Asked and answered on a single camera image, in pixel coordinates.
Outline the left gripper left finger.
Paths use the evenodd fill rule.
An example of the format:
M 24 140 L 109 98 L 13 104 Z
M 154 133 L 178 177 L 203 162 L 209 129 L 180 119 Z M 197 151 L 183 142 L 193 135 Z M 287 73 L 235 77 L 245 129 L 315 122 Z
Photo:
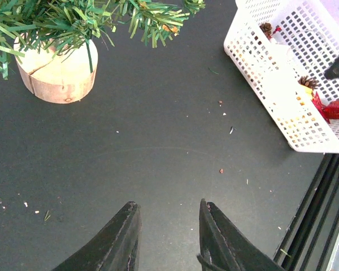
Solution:
M 130 201 L 54 270 L 138 270 L 140 237 L 140 206 Z

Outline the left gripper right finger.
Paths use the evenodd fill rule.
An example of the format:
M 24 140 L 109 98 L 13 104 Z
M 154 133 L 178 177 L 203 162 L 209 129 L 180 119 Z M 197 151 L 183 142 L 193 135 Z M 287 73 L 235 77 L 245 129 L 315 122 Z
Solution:
M 197 259 L 202 270 L 279 271 L 283 268 L 257 249 L 213 202 L 199 208 Z

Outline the white perforated plastic basket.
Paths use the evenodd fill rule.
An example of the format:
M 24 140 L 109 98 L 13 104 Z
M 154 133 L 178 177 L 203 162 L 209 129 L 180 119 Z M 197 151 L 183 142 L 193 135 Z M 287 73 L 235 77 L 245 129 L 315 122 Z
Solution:
M 339 120 L 328 124 L 298 79 L 315 78 L 323 104 L 339 100 L 324 72 L 339 56 L 339 26 L 320 1 L 237 1 L 224 51 L 298 152 L 339 154 Z M 272 25 L 268 39 L 260 25 Z

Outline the small green christmas tree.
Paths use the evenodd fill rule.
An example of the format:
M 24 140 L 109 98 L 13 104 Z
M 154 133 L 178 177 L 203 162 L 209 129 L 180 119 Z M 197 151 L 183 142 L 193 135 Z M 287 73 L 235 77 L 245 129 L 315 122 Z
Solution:
M 37 98 L 67 104 L 93 88 L 98 52 L 93 39 L 110 41 L 126 24 L 131 35 L 156 47 L 177 36 L 184 21 L 206 6 L 159 1 L 0 1 L 0 76 L 15 60 L 26 88 Z

